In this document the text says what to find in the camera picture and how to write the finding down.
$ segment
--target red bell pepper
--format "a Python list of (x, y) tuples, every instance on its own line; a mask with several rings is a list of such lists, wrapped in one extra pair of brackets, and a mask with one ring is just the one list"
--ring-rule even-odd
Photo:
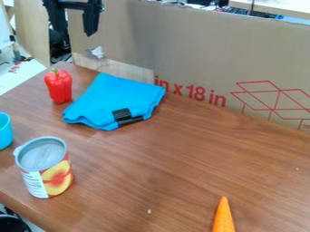
[(61, 104), (72, 99), (73, 78), (67, 71), (52, 68), (44, 76), (44, 81), (55, 103)]

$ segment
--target pepper stem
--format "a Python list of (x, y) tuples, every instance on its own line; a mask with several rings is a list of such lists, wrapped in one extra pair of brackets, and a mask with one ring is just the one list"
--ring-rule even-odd
[(56, 69), (55, 67), (51, 68), (51, 71), (56, 73), (56, 74), (58, 73), (58, 69)]

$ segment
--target orange carrot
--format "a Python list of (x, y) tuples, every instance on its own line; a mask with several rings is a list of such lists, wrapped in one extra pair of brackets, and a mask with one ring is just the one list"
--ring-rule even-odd
[(212, 232), (235, 232), (234, 221), (226, 197), (220, 198)]

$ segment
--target cardboard box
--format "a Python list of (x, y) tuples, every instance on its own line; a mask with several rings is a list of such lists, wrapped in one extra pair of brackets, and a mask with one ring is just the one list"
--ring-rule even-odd
[(310, 131), (310, 27), (139, 0), (106, 0), (87, 37), (69, 12), (72, 49), (152, 69), (167, 91)]

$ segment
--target blue towel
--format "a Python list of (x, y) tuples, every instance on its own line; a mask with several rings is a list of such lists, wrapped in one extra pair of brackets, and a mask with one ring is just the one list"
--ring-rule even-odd
[(119, 128), (113, 111), (128, 108), (132, 117), (147, 120), (164, 95), (162, 87), (100, 73), (86, 92), (63, 111), (63, 120), (111, 131)]

